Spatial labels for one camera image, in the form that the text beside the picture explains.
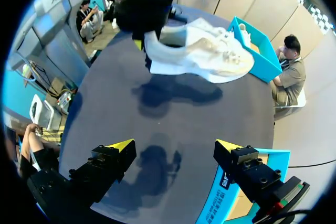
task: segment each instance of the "man in beige shirt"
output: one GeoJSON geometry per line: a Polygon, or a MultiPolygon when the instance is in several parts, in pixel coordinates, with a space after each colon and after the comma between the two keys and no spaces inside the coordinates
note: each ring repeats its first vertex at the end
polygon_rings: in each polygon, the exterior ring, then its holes
{"type": "Polygon", "coordinates": [[[276,50],[282,74],[271,81],[275,106],[297,105],[297,98],[306,80],[306,71],[300,57],[301,46],[293,34],[287,36],[284,46],[276,50]]]}

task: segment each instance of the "white chair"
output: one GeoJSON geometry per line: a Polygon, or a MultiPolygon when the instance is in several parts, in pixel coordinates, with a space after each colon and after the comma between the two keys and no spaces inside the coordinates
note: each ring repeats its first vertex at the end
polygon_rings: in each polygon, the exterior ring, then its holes
{"type": "Polygon", "coordinates": [[[292,106],[278,106],[277,108],[302,108],[306,105],[306,95],[304,93],[304,89],[302,88],[299,96],[298,96],[298,104],[297,105],[292,105],[292,106]]]}

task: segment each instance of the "man sitting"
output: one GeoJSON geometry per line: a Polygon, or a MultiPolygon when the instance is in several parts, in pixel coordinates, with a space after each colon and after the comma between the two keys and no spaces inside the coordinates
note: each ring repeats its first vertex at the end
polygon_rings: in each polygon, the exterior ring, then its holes
{"type": "Polygon", "coordinates": [[[104,13],[98,10],[97,5],[89,7],[91,0],[83,0],[77,12],[76,25],[82,39],[87,43],[93,41],[94,33],[101,31],[103,27],[104,13]]]}
{"type": "Polygon", "coordinates": [[[271,81],[275,106],[297,105],[297,98],[306,80],[305,65],[300,57],[301,46],[293,34],[285,38],[285,45],[276,50],[282,74],[271,81]]]}

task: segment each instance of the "white sneaker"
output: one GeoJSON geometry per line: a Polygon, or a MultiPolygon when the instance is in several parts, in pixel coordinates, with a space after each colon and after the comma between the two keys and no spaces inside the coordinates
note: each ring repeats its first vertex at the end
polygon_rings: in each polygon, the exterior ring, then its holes
{"type": "Polygon", "coordinates": [[[113,21],[112,21],[112,28],[113,29],[117,29],[118,28],[118,25],[117,25],[117,20],[114,18],[113,21]]]}
{"type": "Polygon", "coordinates": [[[245,24],[239,24],[239,28],[243,36],[245,46],[251,47],[251,34],[247,32],[245,24]]]}
{"type": "MultiPolygon", "coordinates": [[[[242,48],[233,33],[220,27],[214,28],[204,20],[196,20],[181,27],[164,27],[160,41],[155,32],[146,33],[144,42],[146,53],[154,63],[152,67],[157,65],[156,62],[160,63],[160,71],[163,71],[162,64],[178,66],[186,72],[208,76],[208,80],[211,75],[215,75],[218,77],[215,83],[240,78],[254,64],[253,56],[242,48]]],[[[159,73],[152,67],[152,73],[159,73]]]]}

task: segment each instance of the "person's hand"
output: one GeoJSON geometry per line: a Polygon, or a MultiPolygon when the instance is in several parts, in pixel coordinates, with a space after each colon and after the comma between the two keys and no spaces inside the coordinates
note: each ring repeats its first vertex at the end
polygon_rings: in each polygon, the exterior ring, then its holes
{"type": "Polygon", "coordinates": [[[282,53],[284,53],[286,51],[286,49],[285,49],[284,46],[282,46],[282,47],[279,47],[279,51],[282,52],[282,53]]]}
{"type": "Polygon", "coordinates": [[[98,6],[96,5],[92,10],[91,10],[92,14],[95,14],[98,12],[98,6]]]}
{"type": "Polygon", "coordinates": [[[26,130],[29,131],[29,132],[35,132],[36,130],[38,130],[42,134],[42,127],[35,124],[35,123],[29,124],[27,126],[26,130]]]}

